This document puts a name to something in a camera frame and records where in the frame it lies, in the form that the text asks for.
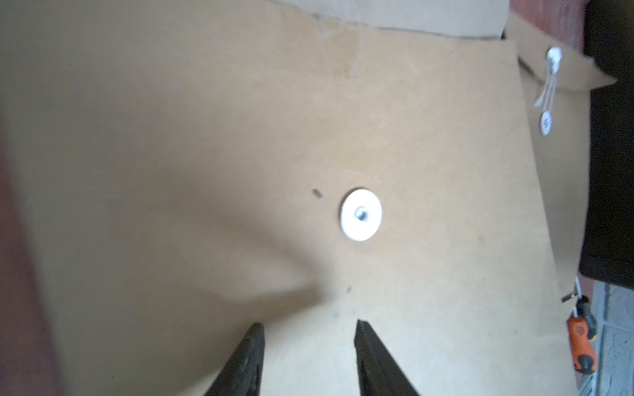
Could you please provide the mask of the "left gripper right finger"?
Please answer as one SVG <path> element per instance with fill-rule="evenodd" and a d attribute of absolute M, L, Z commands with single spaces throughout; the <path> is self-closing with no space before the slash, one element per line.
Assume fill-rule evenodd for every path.
<path fill-rule="evenodd" d="M 361 395 L 418 395 L 367 321 L 357 321 L 354 346 Z"/>

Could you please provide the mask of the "brown kraft file bag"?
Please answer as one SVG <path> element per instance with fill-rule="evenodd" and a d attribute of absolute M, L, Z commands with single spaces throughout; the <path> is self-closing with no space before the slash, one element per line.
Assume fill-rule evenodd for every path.
<path fill-rule="evenodd" d="M 616 79 L 595 60 L 510 13 L 558 285 L 576 283 L 589 202 L 590 94 Z"/>

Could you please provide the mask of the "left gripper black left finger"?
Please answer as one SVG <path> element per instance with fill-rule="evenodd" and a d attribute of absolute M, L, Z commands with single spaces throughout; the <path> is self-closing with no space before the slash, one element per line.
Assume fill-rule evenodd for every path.
<path fill-rule="evenodd" d="M 259 396 L 264 351 L 264 325 L 253 323 L 204 395 Z"/>

